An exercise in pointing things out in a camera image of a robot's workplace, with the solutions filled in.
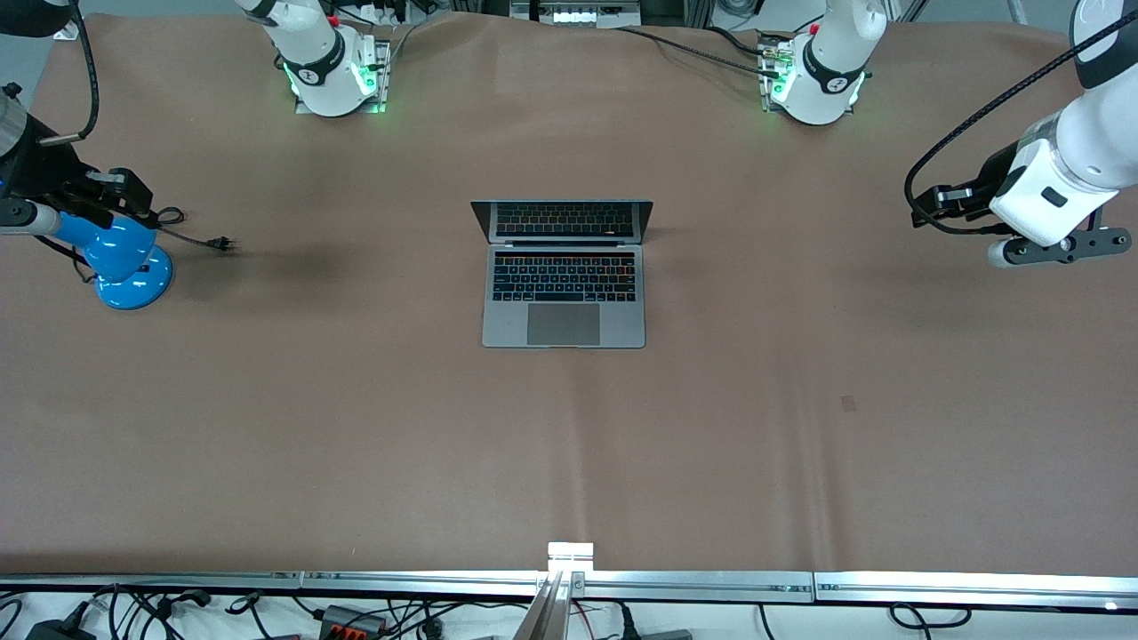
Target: open silver laptop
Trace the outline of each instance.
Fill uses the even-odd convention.
[[[481,200],[483,344],[644,346],[646,200]]]

